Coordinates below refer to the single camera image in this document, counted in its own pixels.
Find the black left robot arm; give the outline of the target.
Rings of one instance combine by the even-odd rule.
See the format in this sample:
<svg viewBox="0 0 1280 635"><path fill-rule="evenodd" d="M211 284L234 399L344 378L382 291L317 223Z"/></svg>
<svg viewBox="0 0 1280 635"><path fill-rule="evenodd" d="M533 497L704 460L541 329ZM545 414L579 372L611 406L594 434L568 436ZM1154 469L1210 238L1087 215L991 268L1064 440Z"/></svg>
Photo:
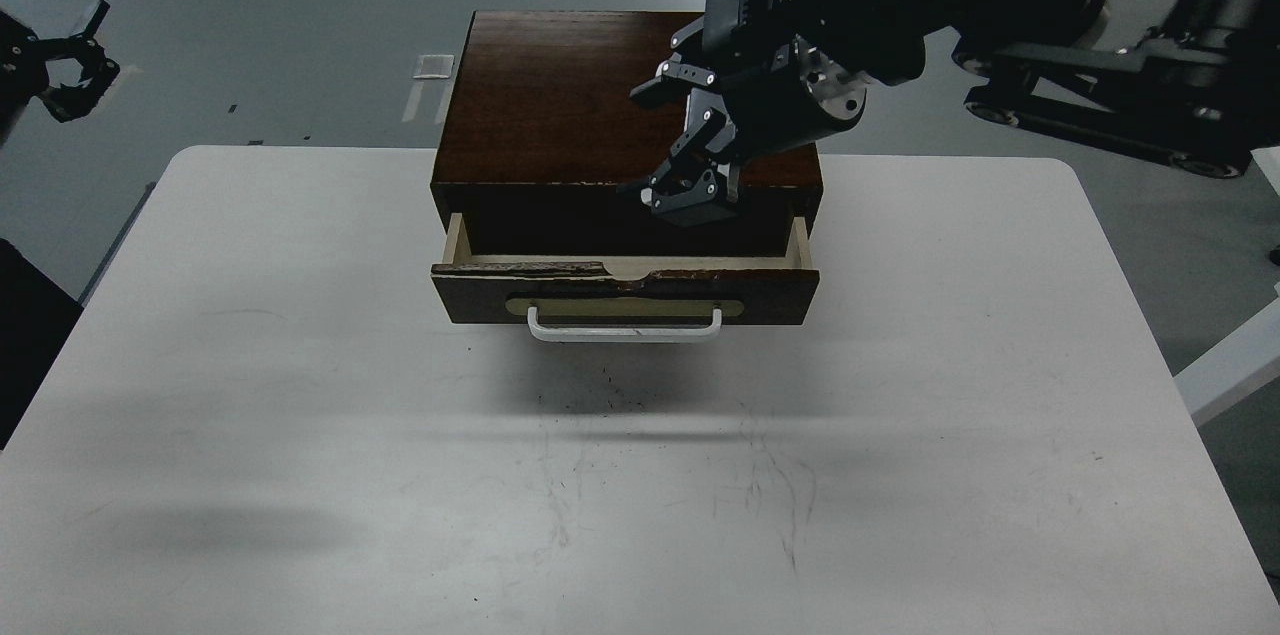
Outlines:
<svg viewBox="0 0 1280 635"><path fill-rule="evenodd" d="M99 42L108 12L110 3L92 3L82 23L58 38L42 38L18 17L1 12L1 143L8 142L32 99L59 123L74 122L97 108L122 70ZM54 82L51 61L76 61L78 79Z"/></svg>

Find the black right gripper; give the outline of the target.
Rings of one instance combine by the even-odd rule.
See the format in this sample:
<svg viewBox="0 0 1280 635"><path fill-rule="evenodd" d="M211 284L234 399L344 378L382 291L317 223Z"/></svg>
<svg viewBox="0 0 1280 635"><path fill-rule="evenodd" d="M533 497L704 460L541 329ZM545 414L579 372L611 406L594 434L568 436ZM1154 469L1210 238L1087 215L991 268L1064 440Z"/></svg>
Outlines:
<svg viewBox="0 0 1280 635"><path fill-rule="evenodd" d="M765 67L746 73L739 15L698 15L669 38L669 55L630 93L640 108L687 96L685 132L657 169L618 186L658 219L681 228L739 215L742 165L809 146L858 125L869 76L850 73L809 41L778 47ZM733 137L724 152L710 147Z"/></svg>

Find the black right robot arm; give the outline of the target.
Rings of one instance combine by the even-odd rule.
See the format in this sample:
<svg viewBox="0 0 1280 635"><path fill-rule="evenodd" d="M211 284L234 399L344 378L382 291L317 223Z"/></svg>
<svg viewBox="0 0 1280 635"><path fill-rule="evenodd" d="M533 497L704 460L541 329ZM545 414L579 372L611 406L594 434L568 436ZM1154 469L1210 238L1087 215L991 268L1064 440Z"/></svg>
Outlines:
<svg viewBox="0 0 1280 635"><path fill-rule="evenodd" d="M945 28L988 123L1217 179L1277 146L1277 0L705 0L630 93L682 99L684 133L622 192L681 227L735 216L745 166L854 129Z"/></svg>

